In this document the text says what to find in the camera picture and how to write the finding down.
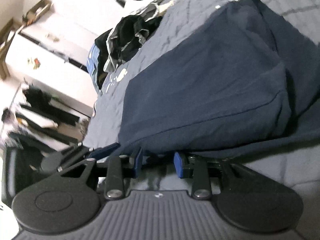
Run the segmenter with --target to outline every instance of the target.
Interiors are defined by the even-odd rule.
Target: white wall
[[[24,0],[26,13],[39,0]],[[123,8],[114,0],[52,0],[56,13],[68,17],[87,30],[100,35],[114,27]]]
[[[23,0],[0,0],[0,29],[2,29],[12,17],[21,20],[22,10]]]

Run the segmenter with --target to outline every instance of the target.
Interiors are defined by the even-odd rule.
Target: metal bolt
[[[205,199],[210,196],[210,191],[207,189],[198,189],[193,195],[198,199]]]
[[[123,193],[119,189],[111,189],[107,192],[109,198],[120,198],[122,195]]]
[[[190,163],[195,163],[196,157],[194,155],[188,156],[188,160]]]

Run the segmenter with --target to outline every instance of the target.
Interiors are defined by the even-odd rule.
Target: pile of clothes
[[[58,127],[61,123],[79,127],[82,122],[79,116],[51,105],[52,96],[37,87],[28,86],[22,92],[29,104],[19,103],[5,108],[1,117],[4,124],[16,130],[31,128],[32,132],[49,136],[66,145],[78,143],[79,138],[58,132]]]
[[[128,62],[152,36],[162,16],[175,0],[160,5],[163,0],[127,0],[124,17],[113,28],[101,34],[92,46],[87,61],[97,93],[100,93],[108,73]]]

